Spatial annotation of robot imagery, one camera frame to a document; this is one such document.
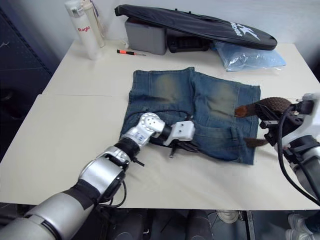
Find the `blue plastic bag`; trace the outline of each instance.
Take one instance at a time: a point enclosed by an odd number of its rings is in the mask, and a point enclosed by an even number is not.
[[[274,68],[286,65],[286,61],[275,50],[257,50],[222,42],[216,42],[215,48],[227,72]]]

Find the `white logo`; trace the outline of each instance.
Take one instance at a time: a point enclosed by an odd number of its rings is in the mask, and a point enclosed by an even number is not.
[[[249,28],[249,27],[246,27],[246,26],[243,26],[239,23],[234,23],[234,22],[230,22],[231,23],[231,26],[233,28],[233,30],[235,31],[235,33],[238,35],[238,36],[243,36],[243,35],[246,35],[246,33],[249,33],[251,34],[252,36],[254,36],[256,39],[260,40],[257,36],[257,34],[255,34],[255,32]]]

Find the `faded denim patch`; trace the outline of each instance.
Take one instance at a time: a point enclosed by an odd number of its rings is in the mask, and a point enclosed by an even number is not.
[[[126,117],[133,112],[183,110],[193,114],[193,141],[213,158],[253,164],[254,148],[244,138],[256,138],[258,118],[234,117],[235,108],[260,100],[260,87],[218,79],[196,72],[194,67],[172,71],[133,73]],[[138,123],[142,113],[123,123],[121,134]],[[185,114],[159,112],[167,124],[184,121]]]

